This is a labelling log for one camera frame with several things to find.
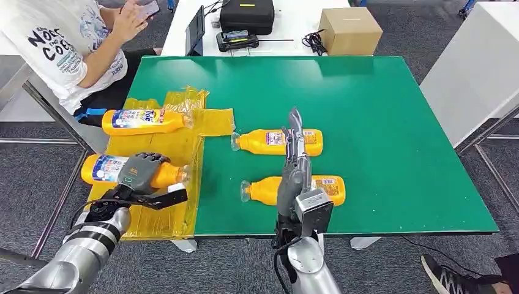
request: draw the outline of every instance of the person's hand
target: person's hand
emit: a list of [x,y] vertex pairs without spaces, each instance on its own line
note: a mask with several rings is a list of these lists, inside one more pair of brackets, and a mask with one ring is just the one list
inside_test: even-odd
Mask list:
[[114,34],[121,43],[132,40],[139,32],[147,27],[146,17],[139,18],[141,6],[136,2],[137,0],[128,0],[122,7],[121,14],[115,16],[112,34]]

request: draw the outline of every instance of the bottle label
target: bottle label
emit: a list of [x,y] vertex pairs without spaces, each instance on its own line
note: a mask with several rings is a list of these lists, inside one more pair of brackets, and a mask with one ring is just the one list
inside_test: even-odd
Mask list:
[[317,135],[312,130],[303,130],[305,144],[317,144]]
[[[317,135],[312,130],[303,131],[305,144],[317,144]],[[265,136],[267,145],[285,145],[285,134],[283,132],[267,132]]]
[[312,190],[317,188],[323,188],[328,196],[339,195],[339,185],[335,179],[323,178],[323,179],[312,179]]
[[158,126],[164,122],[166,110],[116,110],[112,117],[112,126],[115,128],[134,128],[141,126]]
[[101,155],[92,170],[92,177],[96,181],[117,182],[117,177],[128,157]]
[[283,132],[267,132],[266,136],[267,145],[285,145],[285,134]]

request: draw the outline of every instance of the person's foot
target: person's foot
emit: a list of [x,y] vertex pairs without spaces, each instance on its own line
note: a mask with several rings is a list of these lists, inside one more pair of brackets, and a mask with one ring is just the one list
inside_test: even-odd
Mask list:
[[420,259],[440,294],[496,294],[492,284],[502,281],[500,276],[482,276],[478,279],[463,276],[447,266],[439,265],[431,255],[424,254]]

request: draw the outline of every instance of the bottle cap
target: bottle cap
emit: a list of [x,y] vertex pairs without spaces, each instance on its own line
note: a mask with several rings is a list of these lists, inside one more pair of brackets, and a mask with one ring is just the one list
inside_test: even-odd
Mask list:
[[184,113],[184,115],[182,116],[182,120],[184,123],[184,127],[188,127],[190,129],[193,128],[193,112],[192,111]]
[[191,166],[185,165],[183,167],[179,167],[179,171],[177,173],[177,182],[178,183],[187,183],[191,180]]
[[237,132],[234,132],[231,135],[231,149],[233,151],[240,150],[240,134]]
[[250,200],[250,182],[242,181],[240,184],[240,197],[242,202],[247,202]]

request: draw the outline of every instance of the detergent bottle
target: detergent bottle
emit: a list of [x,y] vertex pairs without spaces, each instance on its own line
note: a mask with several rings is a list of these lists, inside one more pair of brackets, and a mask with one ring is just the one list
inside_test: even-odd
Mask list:
[[169,133],[181,127],[192,127],[190,113],[166,109],[108,110],[102,127],[111,136]]
[[[88,184],[116,183],[122,166],[128,161],[128,157],[112,155],[90,155],[84,161],[81,168],[81,177]],[[175,167],[168,162],[163,162],[151,181],[153,188],[164,188],[170,185],[186,182],[190,177],[188,165]]]
[[[256,200],[266,205],[276,205],[277,188],[281,183],[280,176],[270,176],[259,182],[242,181],[240,196],[243,202]],[[339,176],[312,176],[312,190],[323,188],[334,206],[341,205],[346,199],[344,180]]]
[[[318,156],[323,151],[323,133],[315,129],[303,129],[305,150],[309,156]],[[253,130],[248,134],[233,133],[231,148],[254,154],[285,155],[285,134],[281,130]]]

